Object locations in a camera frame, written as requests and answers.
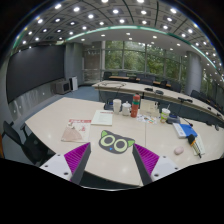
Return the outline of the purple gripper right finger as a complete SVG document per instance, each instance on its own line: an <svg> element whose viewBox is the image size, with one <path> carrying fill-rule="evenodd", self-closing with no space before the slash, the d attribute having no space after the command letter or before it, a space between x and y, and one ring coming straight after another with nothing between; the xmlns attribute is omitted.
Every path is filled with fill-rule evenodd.
<svg viewBox="0 0 224 224"><path fill-rule="evenodd" d="M179 170L167 156L159 156L138 144L133 145L133 156L143 185L147 185Z"/></svg>

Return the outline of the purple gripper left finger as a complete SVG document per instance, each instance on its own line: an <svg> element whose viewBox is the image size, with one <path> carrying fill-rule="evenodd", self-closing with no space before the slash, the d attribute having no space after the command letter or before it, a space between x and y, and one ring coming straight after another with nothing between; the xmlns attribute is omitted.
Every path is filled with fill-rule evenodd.
<svg viewBox="0 0 224 224"><path fill-rule="evenodd" d="M66 154L55 154L41 169L79 185L90 154L91 144L86 143Z"/></svg>

